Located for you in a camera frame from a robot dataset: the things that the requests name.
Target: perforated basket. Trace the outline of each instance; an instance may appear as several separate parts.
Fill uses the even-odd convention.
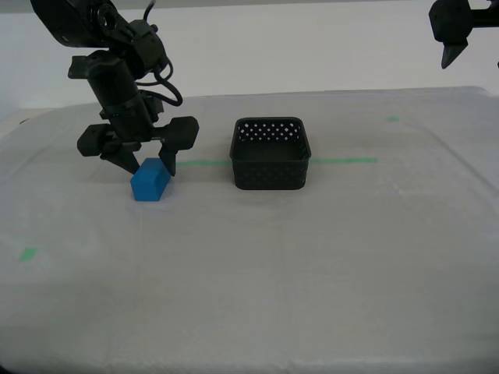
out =
[[[297,118],[243,118],[235,124],[231,159],[240,189],[301,189],[311,155]]]

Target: white wall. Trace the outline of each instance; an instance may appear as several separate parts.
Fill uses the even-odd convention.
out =
[[[432,2],[158,9],[150,19],[186,97],[423,86],[499,93],[499,30],[474,30],[463,56],[442,71],[427,16]],[[0,15],[0,35],[0,103],[95,101],[86,82],[66,76],[71,56],[90,51],[59,45],[34,14]]]

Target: green line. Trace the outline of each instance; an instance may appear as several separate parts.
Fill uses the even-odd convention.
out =
[[[312,158],[310,164],[376,164],[377,158]]]
[[[32,259],[34,259],[38,254],[38,249],[36,248],[26,248],[24,249],[23,253],[21,253],[21,256],[19,257],[19,261],[21,263],[28,263]]]
[[[194,161],[180,161],[177,162],[177,166],[231,166],[231,161],[223,161],[223,160],[214,160],[214,161],[205,161],[205,160],[194,160]]]
[[[310,164],[312,165],[325,165],[325,164],[377,164],[377,158],[312,158]],[[231,166],[231,161],[224,160],[193,160],[193,161],[180,161],[177,166],[191,167],[191,166]]]

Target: white table surface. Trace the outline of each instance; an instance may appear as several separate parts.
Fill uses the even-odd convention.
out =
[[[195,115],[200,135],[159,203],[79,155],[96,104],[23,123],[0,142],[0,363],[499,372],[497,104],[473,88],[188,99],[162,123]],[[279,115],[305,123],[306,187],[238,190],[235,121]]]

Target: basket rim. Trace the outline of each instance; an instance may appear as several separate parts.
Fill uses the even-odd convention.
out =
[[[302,131],[303,131],[303,142],[305,143],[305,148],[306,148],[306,152],[308,154],[307,158],[302,158],[301,160],[282,160],[282,161],[279,161],[279,160],[269,160],[269,161],[252,161],[252,160],[238,160],[237,158],[234,158],[234,147],[235,147],[235,141],[237,140],[237,136],[238,136],[238,133],[237,133],[237,128],[239,127],[239,124],[241,122],[244,122],[244,121],[251,121],[251,120],[259,120],[261,121],[262,119],[265,119],[265,120],[282,120],[282,121],[298,121],[300,123],[300,125],[302,126]],[[269,163],[283,163],[283,164],[295,164],[297,162],[308,162],[310,160],[310,158],[312,157],[312,150],[310,149],[310,145],[309,145],[309,138],[306,134],[306,130],[305,130],[305,125],[303,124],[303,121],[298,118],[298,117],[245,117],[245,118],[241,118],[239,120],[237,120],[237,122],[235,123],[235,128],[234,128],[234,134],[232,135],[232,144],[231,144],[231,150],[230,150],[230,159],[232,160],[232,162],[237,162],[237,163],[240,163],[240,164],[251,164],[251,163],[258,163],[258,164],[269,164]]]

